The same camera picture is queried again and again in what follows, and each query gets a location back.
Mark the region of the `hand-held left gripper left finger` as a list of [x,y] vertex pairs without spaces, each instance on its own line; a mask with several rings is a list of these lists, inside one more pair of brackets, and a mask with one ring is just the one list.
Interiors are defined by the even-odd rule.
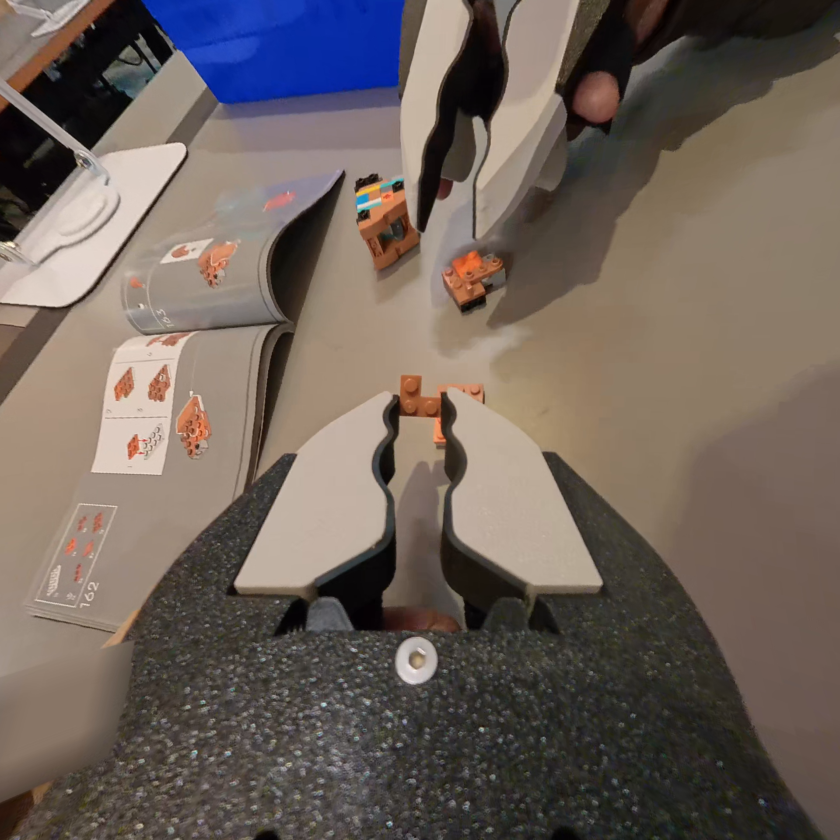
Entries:
[[393,541],[394,499],[383,464],[398,398],[381,392],[301,446],[234,579],[240,595],[309,600]]

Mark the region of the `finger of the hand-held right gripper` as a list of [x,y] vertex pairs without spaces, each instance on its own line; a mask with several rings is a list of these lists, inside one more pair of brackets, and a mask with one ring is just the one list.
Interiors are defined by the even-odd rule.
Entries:
[[566,120],[556,88],[568,48],[568,3],[495,2],[495,7],[502,84],[472,182],[474,239],[486,237],[519,205]]
[[400,135],[410,220],[423,232],[441,178],[464,182],[476,158],[472,119],[453,103],[473,24],[469,2],[406,2],[400,48]]

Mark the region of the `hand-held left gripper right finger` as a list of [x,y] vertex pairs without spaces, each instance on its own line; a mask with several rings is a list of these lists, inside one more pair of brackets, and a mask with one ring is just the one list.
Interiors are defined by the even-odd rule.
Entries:
[[455,388],[441,414],[448,586],[464,601],[598,593],[602,577],[540,447]]

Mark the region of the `small brick plate stack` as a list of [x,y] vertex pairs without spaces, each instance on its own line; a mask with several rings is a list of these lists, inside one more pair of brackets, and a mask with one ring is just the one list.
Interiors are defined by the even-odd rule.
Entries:
[[[467,394],[473,400],[477,401],[478,403],[485,404],[486,402],[486,395],[485,395],[485,388],[483,384],[480,383],[469,383],[469,384],[455,384],[455,383],[447,383],[447,384],[440,384],[437,386],[437,395],[439,397],[443,397],[449,389],[456,389],[461,391],[462,393]],[[435,426],[434,426],[434,435],[433,441],[438,449],[445,449],[446,446],[446,437],[444,434],[444,430],[442,427],[442,414],[440,413],[435,419]]]

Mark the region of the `angled brown brick plate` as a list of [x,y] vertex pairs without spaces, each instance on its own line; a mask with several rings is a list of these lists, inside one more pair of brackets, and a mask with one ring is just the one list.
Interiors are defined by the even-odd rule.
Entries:
[[418,374],[401,375],[399,403],[401,417],[440,417],[440,394],[424,395],[422,376]]

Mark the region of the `small brown brick assembly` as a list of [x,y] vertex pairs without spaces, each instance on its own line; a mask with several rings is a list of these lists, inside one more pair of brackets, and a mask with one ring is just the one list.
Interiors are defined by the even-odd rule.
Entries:
[[501,257],[471,250],[445,267],[442,279],[458,310],[466,314],[484,306],[489,294],[505,285],[507,273]]

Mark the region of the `long office desk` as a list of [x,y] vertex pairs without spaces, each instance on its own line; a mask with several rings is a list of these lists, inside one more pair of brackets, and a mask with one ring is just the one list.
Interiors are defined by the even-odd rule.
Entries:
[[113,1],[1,2],[1,75],[23,91],[94,26]]

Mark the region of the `person's right hand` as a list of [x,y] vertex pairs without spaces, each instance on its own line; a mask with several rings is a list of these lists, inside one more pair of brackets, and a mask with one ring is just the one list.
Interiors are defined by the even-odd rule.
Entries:
[[608,131],[640,51],[655,33],[668,1],[610,2],[584,49],[565,95],[570,126]]

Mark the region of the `grey building instruction booklet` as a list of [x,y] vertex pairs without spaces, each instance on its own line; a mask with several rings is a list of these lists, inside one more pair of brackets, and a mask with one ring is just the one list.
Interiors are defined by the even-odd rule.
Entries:
[[266,386],[301,299],[281,271],[344,171],[221,195],[122,275],[135,335],[113,353],[91,467],[25,609],[114,631],[253,481]]

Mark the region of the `multicoloured brick model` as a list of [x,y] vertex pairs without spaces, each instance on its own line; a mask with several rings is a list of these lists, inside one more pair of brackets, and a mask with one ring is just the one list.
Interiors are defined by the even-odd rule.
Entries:
[[376,173],[354,184],[356,222],[378,271],[419,246],[420,234],[407,212],[404,180],[384,181]]

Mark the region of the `large blue plastic bin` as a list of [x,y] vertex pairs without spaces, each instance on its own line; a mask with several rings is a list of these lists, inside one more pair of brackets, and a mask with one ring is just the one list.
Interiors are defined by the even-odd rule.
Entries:
[[145,1],[222,103],[397,85],[404,1]]

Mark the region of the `cardboard box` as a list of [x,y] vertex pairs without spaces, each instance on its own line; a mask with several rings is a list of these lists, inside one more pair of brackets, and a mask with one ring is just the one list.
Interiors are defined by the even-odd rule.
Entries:
[[132,613],[99,650],[2,677],[2,838],[10,838],[54,781],[111,751],[130,682]]

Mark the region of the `white tablet stand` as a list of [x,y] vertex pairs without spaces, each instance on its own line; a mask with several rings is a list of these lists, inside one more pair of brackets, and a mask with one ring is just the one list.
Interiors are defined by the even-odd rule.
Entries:
[[2,97],[69,149],[76,168],[1,244],[1,303],[64,308],[97,285],[186,159],[183,143],[96,156],[4,80]]

